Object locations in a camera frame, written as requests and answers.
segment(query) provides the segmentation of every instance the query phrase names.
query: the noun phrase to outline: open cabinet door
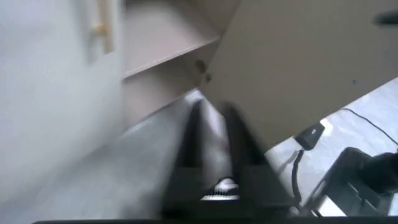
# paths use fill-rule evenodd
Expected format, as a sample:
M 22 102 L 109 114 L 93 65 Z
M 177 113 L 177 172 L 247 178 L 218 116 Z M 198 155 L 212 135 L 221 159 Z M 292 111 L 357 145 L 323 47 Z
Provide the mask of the open cabinet door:
M 1 1 L 0 203 L 123 131 L 119 3 Z
M 201 90 L 234 103 L 265 147 L 398 75 L 395 0 L 242 1 Z

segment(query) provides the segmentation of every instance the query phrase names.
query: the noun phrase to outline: white shelf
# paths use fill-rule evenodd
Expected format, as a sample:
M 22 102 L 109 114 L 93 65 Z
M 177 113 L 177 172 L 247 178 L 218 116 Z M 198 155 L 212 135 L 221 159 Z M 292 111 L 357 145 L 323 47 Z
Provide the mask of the white shelf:
M 129 1 L 124 15 L 125 77 L 218 38 L 214 28 L 185 1 Z
M 196 88 L 178 59 L 123 80 L 126 121 L 132 126 Z

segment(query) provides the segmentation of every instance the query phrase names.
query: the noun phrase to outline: cabinet handle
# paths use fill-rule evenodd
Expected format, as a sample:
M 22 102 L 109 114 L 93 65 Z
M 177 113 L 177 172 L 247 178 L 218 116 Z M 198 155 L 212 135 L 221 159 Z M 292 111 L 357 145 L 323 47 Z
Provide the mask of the cabinet handle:
M 106 54 L 113 51 L 112 21 L 109 11 L 108 0 L 96 0 L 99 10 L 100 23 L 94 26 L 94 33 L 103 38 L 104 51 Z
M 375 23 L 383 25 L 398 25 L 398 10 L 384 12 L 376 16 Z

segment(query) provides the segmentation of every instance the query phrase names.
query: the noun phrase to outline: wooden handle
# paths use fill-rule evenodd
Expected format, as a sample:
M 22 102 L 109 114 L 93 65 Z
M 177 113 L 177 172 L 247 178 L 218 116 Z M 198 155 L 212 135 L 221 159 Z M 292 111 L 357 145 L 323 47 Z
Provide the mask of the wooden handle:
M 94 27 L 94 33 L 96 35 L 102 36 L 104 51 L 106 54 L 113 51 L 113 37 L 112 37 L 112 20 L 109 11 L 109 1 L 108 0 L 96 0 L 100 24 Z

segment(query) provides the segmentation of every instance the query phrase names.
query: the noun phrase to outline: floor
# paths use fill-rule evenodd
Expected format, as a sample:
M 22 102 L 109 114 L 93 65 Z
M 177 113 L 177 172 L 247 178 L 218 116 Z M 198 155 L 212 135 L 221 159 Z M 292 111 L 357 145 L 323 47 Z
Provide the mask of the floor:
M 51 219 L 156 218 L 163 186 L 174 161 L 185 118 L 194 101 L 193 91 L 126 131 L 116 142 L 98 149 L 41 187 L 0 205 L 2 223 L 32 223 Z M 398 78 L 348 105 L 398 139 Z M 226 162 L 222 119 L 207 113 L 205 157 L 209 163 Z M 347 111 L 324 119 L 326 130 L 313 151 L 306 152 L 298 170 L 298 186 L 305 201 L 312 189 L 346 147 L 374 156 L 396 152 L 382 133 Z M 268 150 L 265 156 L 291 193 L 292 165 L 284 166 L 299 145 L 292 139 Z M 211 184 L 227 169 L 205 177 Z M 398 215 L 396 200 L 391 215 Z

